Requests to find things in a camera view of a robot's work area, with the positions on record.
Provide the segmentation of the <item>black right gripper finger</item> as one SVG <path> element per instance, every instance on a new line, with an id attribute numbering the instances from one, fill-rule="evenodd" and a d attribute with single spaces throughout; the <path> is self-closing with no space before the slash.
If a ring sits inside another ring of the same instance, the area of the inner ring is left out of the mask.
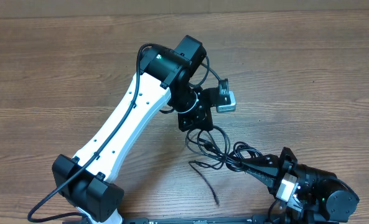
<path id="1" fill-rule="evenodd" d="M 241 163 L 264 174 L 278 174 L 279 172 L 279 157 L 272 154 L 243 159 Z"/>
<path id="2" fill-rule="evenodd" d="M 269 191 L 278 190 L 278 185 L 276 183 L 278 172 L 272 172 L 271 174 L 268 174 L 259 170 L 249 169 L 246 171 L 246 173 L 252 175 L 260 182 L 262 182 L 265 186 L 267 186 Z"/>

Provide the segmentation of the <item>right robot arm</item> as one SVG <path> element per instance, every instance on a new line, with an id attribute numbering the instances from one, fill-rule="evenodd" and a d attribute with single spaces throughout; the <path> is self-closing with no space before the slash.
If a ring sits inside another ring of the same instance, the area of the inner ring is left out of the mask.
<path id="1" fill-rule="evenodd" d="M 242 159 L 245 172 L 267 186 L 275 198 L 263 223 L 346 223 L 357 208 L 358 195 L 328 171 L 300 164 L 290 148 L 280 156 Z"/>

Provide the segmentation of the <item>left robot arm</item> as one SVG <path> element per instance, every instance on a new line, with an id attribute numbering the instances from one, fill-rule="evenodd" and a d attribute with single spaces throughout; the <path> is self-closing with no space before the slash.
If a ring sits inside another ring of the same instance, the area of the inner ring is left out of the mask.
<path id="1" fill-rule="evenodd" d="M 202 43 L 185 36 L 174 49 L 144 44 L 136 73 L 123 99 L 91 141 L 73 157 L 59 155 L 52 172 L 61 196 L 77 208 L 82 223 L 121 223 L 123 190 L 114 184 L 129 150 L 164 106 L 178 114 L 181 131 L 213 128 L 211 107 L 235 108 L 226 80 L 216 88 L 190 83 L 199 66 L 208 66 Z"/>

